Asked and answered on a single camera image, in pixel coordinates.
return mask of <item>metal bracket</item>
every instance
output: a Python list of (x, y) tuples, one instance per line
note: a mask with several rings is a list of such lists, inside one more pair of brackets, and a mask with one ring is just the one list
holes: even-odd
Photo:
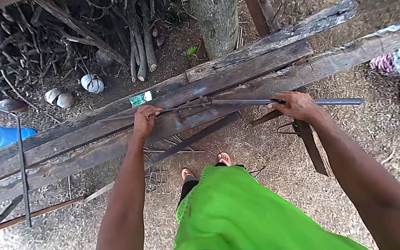
[(205, 105), (202, 105), (199, 107), (192, 107), (192, 108), (188, 108), (188, 109), (179, 109), (178, 112), (180, 114), (180, 118), (184, 118), (186, 116), (193, 115), (193, 114), (201, 112), (203, 110), (210, 109), (211, 105), (206, 104), (208, 102), (209, 101), (208, 101), (207, 97), (199, 96), (199, 99), (195, 99), (193, 101), (188, 101), (188, 102), (186, 102), (186, 104), (180, 105), (179, 107), (197, 105), (197, 104), (202, 104), (202, 103), (205, 104)]
[[(294, 132), (280, 132), (279, 131), (281, 128), (284, 128), (284, 127), (286, 127), (288, 125), (292, 125), (292, 128), (294, 129)], [(299, 127), (296, 125), (295, 122), (290, 122), (290, 123), (287, 123), (285, 125), (282, 125), (282, 126), (278, 127), (277, 128), (277, 133), (278, 134), (295, 134), (295, 135), (298, 135), (300, 137)]]

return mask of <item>right hand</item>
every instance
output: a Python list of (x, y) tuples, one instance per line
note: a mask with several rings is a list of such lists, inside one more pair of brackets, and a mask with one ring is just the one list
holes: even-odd
[(268, 108), (276, 109), (286, 116), (310, 123), (315, 117), (325, 114), (309, 94), (285, 91), (274, 94), (270, 99), (284, 100), (286, 104), (273, 102)]
[(141, 139), (146, 139), (152, 132), (155, 117), (160, 114), (162, 110), (162, 108), (151, 105), (138, 106), (134, 116), (134, 131), (132, 135)]

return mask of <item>wooden post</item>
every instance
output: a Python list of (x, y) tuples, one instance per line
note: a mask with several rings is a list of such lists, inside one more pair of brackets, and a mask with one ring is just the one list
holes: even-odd
[(81, 36), (85, 37), (89, 41), (93, 41), (95, 46), (99, 49), (102, 49), (106, 53), (108, 53), (114, 60), (119, 62), (123, 66), (128, 66), (127, 61), (111, 46), (105, 43), (102, 39), (97, 37), (92, 31), (90, 31), (86, 26), (84, 26), (81, 22), (75, 20), (69, 14), (64, 12), (58, 6), (56, 6), (50, 0), (34, 0), (37, 4), (47, 10), (56, 18), (60, 19), (63, 23), (67, 24), (71, 29), (78, 32)]
[(330, 168), (330, 163), (328, 162), (327, 153), (320, 142), (316, 131), (314, 131), (308, 122), (294, 119), (294, 123), (299, 127), (300, 137), (305, 144), (305, 148), (308, 151), (308, 155), (310, 156), (316, 171), (332, 177), (333, 174)]
[(276, 0), (275, 8), (273, 8), (269, 0), (245, 1), (260, 37), (264, 37), (281, 28), (277, 21), (278, 11), (281, 7), (281, 0)]

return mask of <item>metal lever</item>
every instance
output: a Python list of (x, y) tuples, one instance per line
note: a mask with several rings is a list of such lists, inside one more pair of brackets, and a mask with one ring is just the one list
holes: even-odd
[[(278, 102), (285, 104), (286, 102), (279, 99), (264, 100), (212, 100), (212, 105), (266, 105), (268, 103)], [(314, 99), (318, 105), (360, 105), (364, 103), (362, 98), (334, 98), (334, 99)]]

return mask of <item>metal rod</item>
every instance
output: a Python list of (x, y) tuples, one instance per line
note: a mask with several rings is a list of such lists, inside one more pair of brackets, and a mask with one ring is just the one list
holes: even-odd
[(26, 174), (26, 162), (24, 159), (24, 152), (23, 152), (23, 142), (21, 136), (21, 120), (19, 116), (16, 117), (16, 121), (18, 123), (18, 150), (19, 150), (19, 164), (20, 172), (21, 172), (21, 180), (23, 182), (23, 199), (25, 205), (25, 213), (26, 213), (26, 221), (27, 226), (32, 227), (32, 222), (30, 218), (30, 203), (29, 203), (29, 193), (28, 193), (28, 184), (27, 184), (27, 174)]
[[(173, 110), (188, 109), (188, 108), (205, 106), (205, 105), (210, 105), (210, 104), (212, 104), (212, 105), (266, 105), (266, 104), (272, 103), (272, 102), (278, 102), (278, 103), (281, 103), (281, 104), (285, 104), (285, 101), (278, 100), (278, 99), (212, 100), (210, 102), (206, 102), (206, 103), (202, 103), (202, 104), (196, 104), (196, 105), (190, 105), (190, 106), (181, 106), (181, 107), (176, 107), (176, 108), (172, 108), (172, 109), (164, 109), (164, 110), (160, 111), (160, 114), (163, 114), (163, 113), (169, 112), (169, 111), (173, 111)], [(316, 104), (318, 104), (318, 105), (359, 105), (359, 104), (363, 104), (364, 100), (362, 98), (334, 98), (334, 99), (314, 99), (314, 102)], [(116, 120), (132, 118), (132, 117), (134, 117), (134, 115), (119, 116), (119, 117), (99, 120), (99, 122), (116, 121)]]
[[(160, 111), (160, 114), (162, 114), (162, 113), (164, 113), (164, 112), (173, 111), (173, 110), (189, 109), (189, 108), (193, 108), (193, 107), (205, 106), (205, 105), (210, 105), (210, 104), (212, 104), (212, 103), (211, 103), (211, 102), (206, 102), (206, 103), (202, 103), (202, 104), (189, 105), (189, 106), (181, 106), (181, 107), (176, 107), (176, 108), (172, 108), (172, 109), (164, 109), (164, 110)], [(134, 117), (134, 115), (119, 116), (119, 117), (114, 117), (114, 118), (108, 118), (108, 119), (99, 120), (99, 122), (123, 120), (123, 119), (126, 119), (126, 118), (132, 118), (132, 117)]]
[[(143, 150), (143, 152), (163, 153), (165, 150)], [(177, 153), (204, 153), (204, 151), (178, 151)]]
[[(285, 104), (283, 100), (263, 99), (263, 100), (212, 100), (212, 105), (266, 105), (278, 102)], [(334, 99), (314, 99), (318, 105), (360, 105), (364, 103), (362, 98), (334, 98)]]

